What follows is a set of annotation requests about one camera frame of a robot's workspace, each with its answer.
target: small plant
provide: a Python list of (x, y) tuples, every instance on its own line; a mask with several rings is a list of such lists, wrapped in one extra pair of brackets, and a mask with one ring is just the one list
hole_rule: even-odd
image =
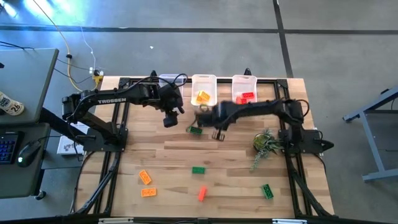
[(265, 129), (263, 133), (259, 133), (254, 137), (253, 147), (257, 151), (254, 157), (254, 164), (251, 166), (250, 171), (253, 171), (259, 165), (261, 158), (268, 158), (270, 152), (276, 154), (278, 149), (283, 149), (280, 146), (280, 141), (275, 139), (269, 129)]

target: concrete floor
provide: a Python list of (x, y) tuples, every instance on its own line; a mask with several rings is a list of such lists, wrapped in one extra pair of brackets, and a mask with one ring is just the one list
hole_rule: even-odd
[[(58, 25), (84, 27), (171, 27), (276, 29), (272, 0), (39, 1)], [(51, 25), (28, 0), (8, 0), (0, 12), (1, 26)], [(285, 29), (398, 29), (398, 2), (379, 0), (279, 0)], [(64, 32), (73, 64), (93, 64), (81, 32)], [(243, 73), (286, 77), (278, 34), (85, 32), (97, 66), (106, 75), (158, 73)], [(65, 44), (57, 32), (0, 29), (0, 40), (29, 47), (56, 47), (65, 60)], [(325, 153), (335, 213), (344, 218), (398, 223), (398, 180), (370, 184), (361, 175), (376, 171), (362, 124), (341, 117), (365, 105), (381, 91), (398, 85), (396, 35), (287, 34), (294, 77), (304, 78), (315, 125), (335, 147)], [(66, 66), (56, 67), (66, 73)], [(87, 71), (73, 69), (82, 80)], [(91, 89), (92, 82), (81, 88)], [(75, 92), (67, 78), (54, 72), (45, 106), (60, 115), (60, 99)], [(51, 139), (49, 151), (56, 150)], [(395, 164), (397, 168), (398, 153)], [(68, 213), (77, 169), (46, 171), (43, 190), (49, 196), (0, 200), (0, 220), (49, 217)]]

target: wooden table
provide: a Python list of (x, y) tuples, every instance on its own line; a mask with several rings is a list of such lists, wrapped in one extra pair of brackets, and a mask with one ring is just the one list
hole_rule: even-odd
[[(117, 87), (119, 78), (104, 77), (101, 89)], [(303, 79), (291, 78), (288, 84), (291, 98), (308, 100)], [(274, 99), (273, 86), (258, 84), (257, 97), (258, 101)], [(239, 118), (225, 132), (224, 142), (218, 142), (211, 139), (213, 128), (206, 128), (201, 136), (185, 132), (194, 119), (190, 83), (183, 88), (183, 99), (185, 114), (178, 116), (178, 125), (172, 128), (163, 127), (164, 114), (160, 111), (150, 106), (130, 106), (129, 137), (119, 166), (112, 217), (293, 218), (284, 156), (271, 154), (254, 172), (249, 171), (256, 153), (252, 148), (254, 135), (264, 128), (276, 134), (278, 118)], [(218, 84), (218, 101), (230, 99), (231, 84)], [(95, 115), (110, 121), (113, 107), (98, 106)], [(305, 117), (304, 128), (313, 128), (311, 112)], [(104, 153), (97, 152), (87, 161), (78, 186), (77, 208), (97, 187), (103, 157)], [(303, 163), (309, 189), (333, 213), (322, 163), (313, 155), (303, 155)], [(192, 166), (206, 167), (206, 173), (192, 174)], [(140, 180), (138, 173), (142, 169), (152, 178), (150, 185)], [(264, 184), (270, 185), (272, 200), (264, 198), (260, 189)], [(208, 191), (204, 201), (199, 202), (202, 185)], [(157, 189), (157, 196), (142, 198), (141, 189), (150, 187)], [(300, 190), (298, 197), (300, 208), (305, 211)]]

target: white plastic bin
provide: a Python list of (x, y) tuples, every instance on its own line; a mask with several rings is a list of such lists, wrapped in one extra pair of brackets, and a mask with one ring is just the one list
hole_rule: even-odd
[(192, 76), (191, 104), (193, 106), (200, 106), (200, 103), (197, 103), (197, 96), (201, 90), (210, 95), (207, 106), (217, 104), (217, 77), (215, 75), (196, 74)]
[[(177, 75), (179, 75), (179, 74), (161, 74), (161, 75), (159, 75), (159, 77), (160, 78), (164, 78), (168, 82), (172, 83), (174, 81), (175, 77), (177, 77)], [(179, 76), (176, 79), (175, 84), (176, 85), (181, 85), (185, 81), (186, 78), (187, 77), (185, 75)], [(160, 87), (165, 86), (166, 84), (167, 83), (165, 81), (159, 80)], [(183, 86), (180, 86), (180, 92), (181, 92), (181, 95), (183, 96)]]
[(257, 77), (252, 75), (234, 75), (232, 77), (232, 101), (236, 103), (236, 97), (242, 93), (254, 93), (253, 99), (247, 99), (248, 103), (257, 102)]

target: keyboard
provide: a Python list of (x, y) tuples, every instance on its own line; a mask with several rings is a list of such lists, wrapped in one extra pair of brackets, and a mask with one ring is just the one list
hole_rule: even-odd
[(14, 163), (22, 138), (20, 131), (0, 134), (0, 165)]

